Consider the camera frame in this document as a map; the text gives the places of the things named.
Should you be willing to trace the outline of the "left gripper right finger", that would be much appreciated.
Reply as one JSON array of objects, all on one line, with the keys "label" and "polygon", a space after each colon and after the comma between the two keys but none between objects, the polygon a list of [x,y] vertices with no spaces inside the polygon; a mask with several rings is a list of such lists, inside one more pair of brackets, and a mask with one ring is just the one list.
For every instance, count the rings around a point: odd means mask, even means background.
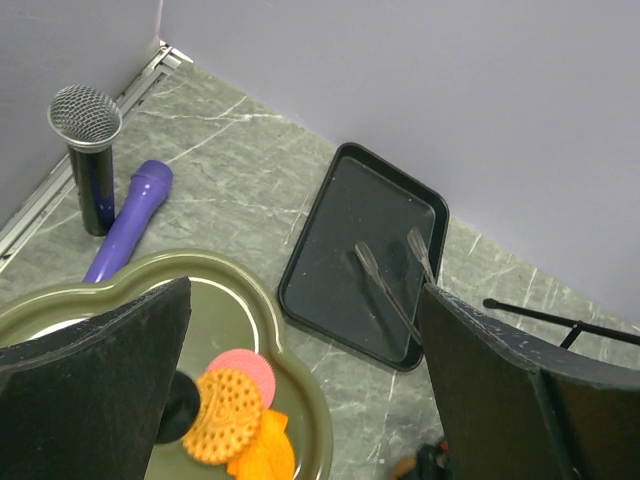
[{"label": "left gripper right finger", "polygon": [[455,479],[636,479],[639,373],[425,284],[417,318]]}]

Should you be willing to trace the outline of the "green three-tier serving stand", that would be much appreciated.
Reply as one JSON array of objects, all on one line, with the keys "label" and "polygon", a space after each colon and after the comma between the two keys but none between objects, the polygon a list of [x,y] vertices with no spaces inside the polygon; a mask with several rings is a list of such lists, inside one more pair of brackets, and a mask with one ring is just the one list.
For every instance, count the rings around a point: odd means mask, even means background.
[{"label": "green three-tier serving stand", "polygon": [[106,282],[56,285],[23,295],[1,308],[1,343],[8,346],[46,335],[184,276],[191,280],[191,319],[179,370],[197,378],[227,350],[261,354],[276,377],[272,407],[288,417],[296,478],[328,478],[333,427],[322,390],[286,345],[273,295],[230,258],[199,249],[170,249],[128,264]]}]

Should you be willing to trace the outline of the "orange star cookie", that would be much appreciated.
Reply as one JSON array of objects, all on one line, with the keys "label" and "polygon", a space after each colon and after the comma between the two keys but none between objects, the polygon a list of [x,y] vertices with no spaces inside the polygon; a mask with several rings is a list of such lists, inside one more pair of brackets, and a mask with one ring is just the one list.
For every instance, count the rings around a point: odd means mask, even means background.
[{"label": "orange star cookie", "polygon": [[226,468],[235,479],[292,480],[296,460],[286,433],[288,417],[278,411],[263,412],[260,431],[252,445]]}]

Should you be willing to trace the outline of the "pink round cookie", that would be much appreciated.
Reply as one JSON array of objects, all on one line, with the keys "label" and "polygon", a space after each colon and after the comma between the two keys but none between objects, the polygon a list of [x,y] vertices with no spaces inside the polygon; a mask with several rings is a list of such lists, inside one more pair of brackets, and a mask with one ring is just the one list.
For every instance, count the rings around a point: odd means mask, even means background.
[{"label": "pink round cookie", "polygon": [[221,368],[233,368],[248,375],[260,390],[264,407],[271,407],[276,394],[276,377],[264,356],[249,349],[231,349],[214,358],[206,372]]}]

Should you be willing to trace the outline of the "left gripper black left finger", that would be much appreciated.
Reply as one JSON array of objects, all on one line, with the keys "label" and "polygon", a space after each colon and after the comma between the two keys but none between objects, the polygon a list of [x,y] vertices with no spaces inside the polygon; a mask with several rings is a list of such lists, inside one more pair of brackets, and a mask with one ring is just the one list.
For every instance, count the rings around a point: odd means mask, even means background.
[{"label": "left gripper black left finger", "polygon": [[177,370],[191,316],[183,277],[1,351],[4,479],[142,479],[156,443],[193,420]]}]

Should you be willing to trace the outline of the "orange round cookie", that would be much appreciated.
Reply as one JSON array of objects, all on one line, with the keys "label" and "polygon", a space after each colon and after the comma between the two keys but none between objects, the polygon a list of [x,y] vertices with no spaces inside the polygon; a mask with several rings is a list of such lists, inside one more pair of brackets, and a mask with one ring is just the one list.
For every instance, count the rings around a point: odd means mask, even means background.
[{"label": "orange round cookie", "polygon": [[258,434],[264,409],[260,389],[249,375],[234,368],[207,371],[196,386],[199,412],[182,445],[202,464],[231,462]]}]

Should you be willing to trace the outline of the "black serving tray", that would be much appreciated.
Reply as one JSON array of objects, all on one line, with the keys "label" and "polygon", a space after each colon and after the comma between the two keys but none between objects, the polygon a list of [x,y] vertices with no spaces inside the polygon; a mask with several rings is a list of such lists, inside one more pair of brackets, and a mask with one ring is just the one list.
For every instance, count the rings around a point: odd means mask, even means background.
[{"label": "black serving tray", "polygon": [[278,287],[293,323],[396,371],[422,360],[417,305],[439,274],[444,198],[356,143],[340,145]]}]

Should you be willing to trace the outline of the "black mesh microphone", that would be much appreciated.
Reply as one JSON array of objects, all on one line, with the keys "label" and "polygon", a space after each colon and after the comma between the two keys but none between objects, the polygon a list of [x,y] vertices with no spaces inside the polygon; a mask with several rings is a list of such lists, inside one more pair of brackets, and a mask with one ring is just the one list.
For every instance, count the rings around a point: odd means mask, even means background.
[{"label": "black mesh microphone", "polygon": [[47,119],[67,145],[84,228],[102,237],[115,219],[112,144],[122,130],[121,111],[104,92],[71,85],[55,94]]}]

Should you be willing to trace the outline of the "black music stand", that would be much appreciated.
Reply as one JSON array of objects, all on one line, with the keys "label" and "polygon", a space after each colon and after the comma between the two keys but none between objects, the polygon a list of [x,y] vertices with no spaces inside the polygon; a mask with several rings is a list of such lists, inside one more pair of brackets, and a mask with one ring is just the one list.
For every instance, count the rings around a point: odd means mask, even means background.
[{"label": "black music stand", "polygon": [[626,344],[635,346],[640,345],[639,336],[611,328],[594,325],[580,320],[572,320],[557,315],[552,315],[545,312],[535,311],[524,307],[518,307],[515,305],[500,302],[493,298],[485,298],[483,300],[483,306],[491,310],[500,310],[517,315],[521,315],[528,318],[533,318],[539,321],[547,322],[554,325],[559,325],[569,329],[569,333],[565,336],[560,344],[560,347],[568,350],[573,343],[578,339],[582,333],[596,335],[606,339],[611,339]]}]

